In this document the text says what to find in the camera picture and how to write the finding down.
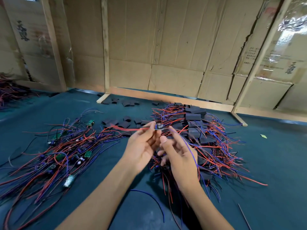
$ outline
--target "plastic sheet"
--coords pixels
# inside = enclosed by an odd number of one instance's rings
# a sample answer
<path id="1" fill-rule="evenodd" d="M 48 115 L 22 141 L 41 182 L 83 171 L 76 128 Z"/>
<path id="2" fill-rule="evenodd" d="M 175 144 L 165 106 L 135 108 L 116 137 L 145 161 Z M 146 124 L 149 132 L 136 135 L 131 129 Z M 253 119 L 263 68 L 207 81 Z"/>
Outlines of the plastic sheet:
<path id="1" fill-rule="evenodd" d="M 249 74 L 278 5 L 279 0 L 266 3 L 236 74 Z M 256 77 L 289 84 L 299 83 L 303 76 L 307 76 L 307 0 L 294 0 L 279 24 Z"/>

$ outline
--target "person's left hand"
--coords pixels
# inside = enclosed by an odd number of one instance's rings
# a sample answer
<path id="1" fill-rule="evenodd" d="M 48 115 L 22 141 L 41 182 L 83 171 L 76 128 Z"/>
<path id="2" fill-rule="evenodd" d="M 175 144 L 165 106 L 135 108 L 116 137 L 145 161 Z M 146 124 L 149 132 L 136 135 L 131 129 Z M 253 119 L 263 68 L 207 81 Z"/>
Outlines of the person's left hand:
<path id="1" fill-rule="evenodd" d="M 125 163 L 130 163 L 139 174 L 151 159 L 160 145 L 161 130 L 155 130 L 156 122 L 152 121 L 130 136 L 122 156 Z"/>

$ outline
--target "teal mat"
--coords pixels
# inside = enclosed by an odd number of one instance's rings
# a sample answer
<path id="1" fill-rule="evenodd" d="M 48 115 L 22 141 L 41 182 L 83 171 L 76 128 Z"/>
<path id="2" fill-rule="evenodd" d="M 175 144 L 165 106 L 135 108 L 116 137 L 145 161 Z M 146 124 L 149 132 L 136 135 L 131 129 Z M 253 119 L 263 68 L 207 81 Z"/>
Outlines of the teal mat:
<path id="1" fill-rule="evenodd" d="M 132 98 L 117 96 L 120 100 Z M 61 93 L 48 100 L 38 101 L 27 108 L 19 108 L 6 114 L 1 121 L 0 131 L 0 163 L 14 151 L 23 151 L 34 138 L 32 133 L 22 131 L 44 132 L 50 129 L 44 123 L 62 124 L 66 117 L 71 120 L 77 118 L 87 108 L 95 108 L 101 113 L 91 113 L 86 120 L 94 119 L 94 128 L 100 128 L 104 119 L 121 119 L 128 115 L 133 118 L 151 120 L 150 115 L 154 106 L 149 100 L 140 101 L 140 106 L 123 107 L 122 104 L 97 104 L 97 95 L 70 91 Z M 237 124 L 229 113 L 210 111 L 225 123 Z M 307 160 L 307 127 L 276 120 L 244 116 L 248 127 L 234 126 L 228 132 L 236 132 L 231 137 L 240 137 L 244 144 L 233 145 L 233 151 L 239 151 L 238 156 L 246 161 L 246 168 L 253 178 L 268 184 L 261 186 L 245 181 L 241 185 L 236 181 L 225 182 L 218 180 L 223 190 L 220 191 L 221 203 L 217 202 L 211 193 L 211 200 L 222 215 L 237 230 L 247 230 L 248 227 L 238 208 L 240 204 L 253 230 L 260 229 L 306 229 L 305 218 L 307 198 L 306 172 L 304 162 Z M 106 177 L 113 166 L 118 162 L 127 138 L 103 152 L 98 159 L 72 185 L 69 192 L 60 202 L 44 215 L 38 223 L 27 229 L 52 230 L 60 224 Z M 38 137 L 28 152 L 35 153 L 46 148 L 46 138 Z M 13 162 L 20 165 L 28 161 L 30 156 L 23 156 L 21 160 Z M 156 202 L 149 196 L 129 192 L 110 226 L 113 229 L 178 229 L 168 206 L 168 199 L 164 196 L 162 182 L 155 183 L 151 179 L 151 172 L 146 168 L 133 182 L 131 188 L 147 191 L 158 197 L 165 212 L 165 223 L 162 213 Z M 13 213 L 12 220 L 16 219 L 26 203 Z M 0 207 L 0 226 L 10 203 Z M 180 208 L 172 207 L 177 222 L 180 223 Z M 186 214 L 183 229 L 190 227 L 195 217 Z"/>

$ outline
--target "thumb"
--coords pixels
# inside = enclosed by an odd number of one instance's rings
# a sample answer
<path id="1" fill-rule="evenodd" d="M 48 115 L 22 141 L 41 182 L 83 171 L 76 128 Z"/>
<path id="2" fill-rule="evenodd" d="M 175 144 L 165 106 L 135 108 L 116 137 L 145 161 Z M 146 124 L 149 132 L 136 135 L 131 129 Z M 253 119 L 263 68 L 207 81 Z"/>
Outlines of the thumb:
<path id="1" fill-rule="evenodd" d="M 164 135 L 160 137 L 161 146 L 165 150 L 166 154 L 169 156 L 171 163 L 175 162 L 180 158 L 180 155 L 176 152 L 173 147 L 172 141 L 167 139 Z"/>
<path id="2" fill-rule="evenodd" d="M 149 128 L 139 136 L 140 141 L 148 141 L 154 134 L 155 122 L 151 122 Z"/>

